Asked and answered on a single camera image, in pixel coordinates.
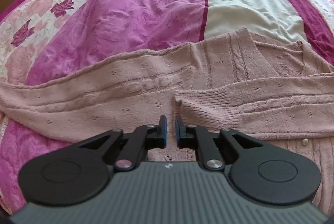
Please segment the pink knitted cardigan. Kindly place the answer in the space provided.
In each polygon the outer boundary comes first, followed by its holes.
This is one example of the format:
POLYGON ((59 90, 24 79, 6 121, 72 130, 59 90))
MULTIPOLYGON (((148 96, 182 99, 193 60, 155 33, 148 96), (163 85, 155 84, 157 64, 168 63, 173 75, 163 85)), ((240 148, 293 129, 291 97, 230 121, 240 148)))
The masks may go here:
POLYGON ((117 54, 38 86, 2 83, 1 111, 73 143, 161 115, 234 128, 314 161, 321 171, 315 203, 333 214, 333 66, 300 41, 284 44, 243 27, 117 54))

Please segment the pink floral striped bedspread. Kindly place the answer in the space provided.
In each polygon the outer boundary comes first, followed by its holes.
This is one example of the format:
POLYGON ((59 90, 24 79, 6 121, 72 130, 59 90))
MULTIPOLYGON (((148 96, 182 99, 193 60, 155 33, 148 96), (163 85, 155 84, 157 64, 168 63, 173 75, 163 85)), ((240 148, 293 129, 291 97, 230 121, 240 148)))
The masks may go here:
MULTIPOLYGON (((22 0, 1 15, 1 84, 38 86, 117 54, 199 43, 240 28, 303 42, 333 66, 333 0, 22 0)), ((1 206, 25 205, 18 173, 73 142, 1 111, 1 206)))

